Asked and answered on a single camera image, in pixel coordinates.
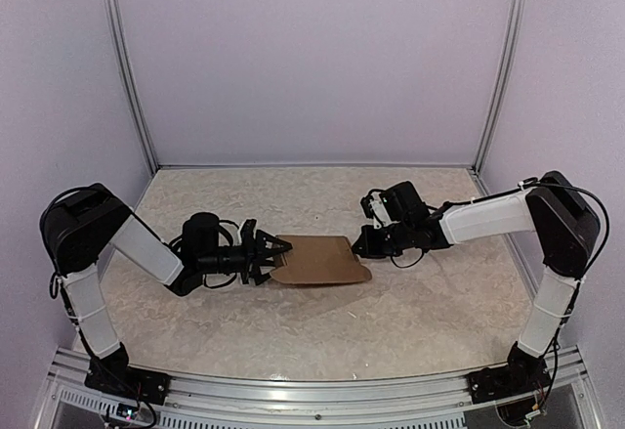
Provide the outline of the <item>brown cardboard box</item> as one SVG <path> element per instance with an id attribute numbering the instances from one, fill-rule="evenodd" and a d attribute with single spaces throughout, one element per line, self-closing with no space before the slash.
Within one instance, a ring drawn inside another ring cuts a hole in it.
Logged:
<path id="1" fill-rule="evenodd" d="M 275 259 L 271 278 L 290 286 L 332 286 L 367 282 L 371 272 L 352 252 L 346 236 L 279 236 L 292 248 Z"/>

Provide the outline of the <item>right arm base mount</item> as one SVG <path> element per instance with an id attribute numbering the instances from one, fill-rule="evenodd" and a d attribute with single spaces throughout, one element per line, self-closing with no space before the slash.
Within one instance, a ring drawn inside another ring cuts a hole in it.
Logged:
<path id="1" fill-rule="evenodd" d="M 485 367 L 468 373 L 466 380 L 474 405 L 546 390 L 552 382 L 543 365 L 532 372 L 519 365 Z"/>

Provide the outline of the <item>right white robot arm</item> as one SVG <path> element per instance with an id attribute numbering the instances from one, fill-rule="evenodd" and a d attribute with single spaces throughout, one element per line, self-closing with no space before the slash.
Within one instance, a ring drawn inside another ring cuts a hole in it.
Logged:
<path id="1" fill-rule="evenodd" d="M 531 233 L 542 252 L 543 275 L 502 388 L 522 392 L 538 374 L 536 360 L 555 344 L 584 278 L 603 252 L 609 217 L 601 200 L 573 186 L 559 171 L 522 180 L 506 192 L 427 204 L 409 182 L 373 189 L 360 205 L 368 224 L 352 245 L 362 259 L 394 261 L 408 249 L 421 254 L 477 239 Z"/>

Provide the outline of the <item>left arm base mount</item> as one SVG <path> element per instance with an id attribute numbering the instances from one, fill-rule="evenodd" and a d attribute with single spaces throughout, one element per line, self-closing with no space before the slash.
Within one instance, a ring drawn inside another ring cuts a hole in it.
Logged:
<path id="1" fill-rule="evenodd" d="M 90 389 L 158 406 L 164 405 L 170 383 L 167 373 L 132 366 L 125 369 L 122 377 L 116 377 L 92 364 L 85 378 L 85 386 Z"/>

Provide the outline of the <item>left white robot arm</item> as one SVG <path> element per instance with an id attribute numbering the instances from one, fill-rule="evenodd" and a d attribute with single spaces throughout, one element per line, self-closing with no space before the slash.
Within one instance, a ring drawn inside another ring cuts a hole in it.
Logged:
<path id="1" fill-rule="evenodd" d="M 223 277 L 260 285 L 292 245 L 257 227 L 210 212 L 191 215 L 177 237 L 164 240 L 138 213 L 106 186 L 76 187 L 57 195 L 39 221 L 44 248 L 53 265 L 51 294 L 59 294 L 82 345 L 100 363 L 97 375 L 118 395 L 130 393 L 137 374 L 126 365 L 102 291 L 103 256 L 118 254 L 178 297 Z"/>

